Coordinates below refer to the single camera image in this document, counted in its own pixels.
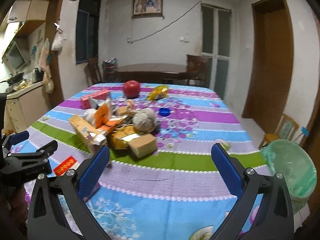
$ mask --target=dining table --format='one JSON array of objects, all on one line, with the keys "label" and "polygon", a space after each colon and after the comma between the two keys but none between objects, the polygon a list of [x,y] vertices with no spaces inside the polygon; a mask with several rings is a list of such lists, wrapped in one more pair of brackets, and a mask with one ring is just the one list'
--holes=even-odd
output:
[{"label": "dining table", "polygon": [[[237,198],[228,191],[211,160],[212,145],[220,142],[230,156],[259,174],[270,175],[259,150],[219,96],[201,87],[168,85],[166,98],[148,101],[158,84],[140,84],[137,109],[156,113],[168,107],[170,115],[157,118],[158,149],[137,160],[130,150],[110,148],[112,168],[106,168],[100,189],[86,202],[88,209],[112,239],[201,240],[209,239],[229,214]],[[27,131],[29,139],[11,148],[12,153],[35,152],[55,139],[57,151],[49,157],[52,169],[73,156],[79,163],[91,157],[68,119],[83,116],[80,98],[99,90],[111,91],[117,106],[126,105],[123,83],[100,83],[88,87],[50,110]],[[30,201],[35,181],[25,184]],[[240,233],[250,229],[262,196],[258,195]],[[71,229],[81,234],[63,196],[59,198]]]},{"label": "dining table", "polygon": [[117,67],[118,79],[122,82],[137,80],[139,82],[157,83],[163,80],[187,80],[197,76],[197,72],[188,72],[186,65],[170,63],[142,63]]}]

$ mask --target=blue bottle cap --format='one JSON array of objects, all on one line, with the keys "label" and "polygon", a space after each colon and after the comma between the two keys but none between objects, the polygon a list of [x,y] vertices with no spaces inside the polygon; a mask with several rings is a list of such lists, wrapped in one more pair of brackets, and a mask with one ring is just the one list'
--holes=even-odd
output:
[{"label": "blue bottle cap", "polygon": [[161,116],[169,116],[170,115],[170,109],[162,107],[159,109],[159,115]]}]

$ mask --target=tiled floor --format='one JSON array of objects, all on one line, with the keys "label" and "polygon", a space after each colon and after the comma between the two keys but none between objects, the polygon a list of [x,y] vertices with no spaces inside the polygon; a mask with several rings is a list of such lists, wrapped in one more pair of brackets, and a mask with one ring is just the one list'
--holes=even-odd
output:
[{"label": "tiled floor", "polygon": [[[261,127],[259,125],[257,125],[257,123],[253,119],[244,119],[236,111],[233,111],[232,109],[230,109],[230,110],[236,116],[236,118],[239,120],[239,122],[241,123],[244,130],[247,131],[247,133],[251,137],[251,140],[252,140],[254,146],[258,148],[258,146],[260,145],[260,143],[263,139],[264,131],[261,129]],[[298,213],[296,213],[293,216],[294,231],[296,231],[297,228],[302,226],[302,222],[308,217],[308,215],[310,215],[310,210],[309,210],[309,207],[307,204]]]}]

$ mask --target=green trash bin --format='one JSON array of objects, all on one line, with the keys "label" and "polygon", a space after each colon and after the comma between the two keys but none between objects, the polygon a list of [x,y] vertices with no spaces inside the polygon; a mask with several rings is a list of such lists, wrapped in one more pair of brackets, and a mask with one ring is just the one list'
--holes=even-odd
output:
[{"label": "green trash bin", "polygon": [[276,140],[261,149],[272,175],[281,172],[290,193],[293,213],[308,201],[317,183],[317,171],[309,155],[296,143]]}]

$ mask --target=table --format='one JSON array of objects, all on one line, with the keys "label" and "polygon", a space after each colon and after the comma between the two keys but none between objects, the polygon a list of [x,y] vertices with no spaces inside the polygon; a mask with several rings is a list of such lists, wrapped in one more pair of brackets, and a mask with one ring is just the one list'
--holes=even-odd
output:
[{"label": "table", "polygon": [[[49,158],[52,168],[70,155],[78,162],[89,158],[68,119],[82,115],[85,110],[80,97],[97,90],[111,90],[112,99],[123,105],[116,100],[123,95],[122,85],[97,84],[64,101],[33,123],[28,128],[29,140],[12,147],[12,152],[32,152],[54,138],[59,146]],[[146,101],[155,86],[141,84],[140,98],[134,101],[139,108],[168,106],[172,110],[167,118],[158,116],[158,150],[139,161],[110,150],[113,166],[103,172],[101,188],[87,206],[113,239],[199,240],[220,226],[236,201],[211,160],[211,147],[217,139],[230,143],[228,153],[244,167],[270,173],[248,134],[214,91],[170,85],[168,98]],[[34,181],[25,184],[27,198],[33,186]],[[244,232],[249,230],[260,201],[258,196]],[[60,202],[71,228],[80,233],[63,197]]]},{"label": "table", "polygon": [[143,63],[118,67],[117,73],[121,81],[137,80],[139,82],[161,82],[169,80],[187,80],[197,76],[196,72],[186,72],[186,65],[169,63]]}]

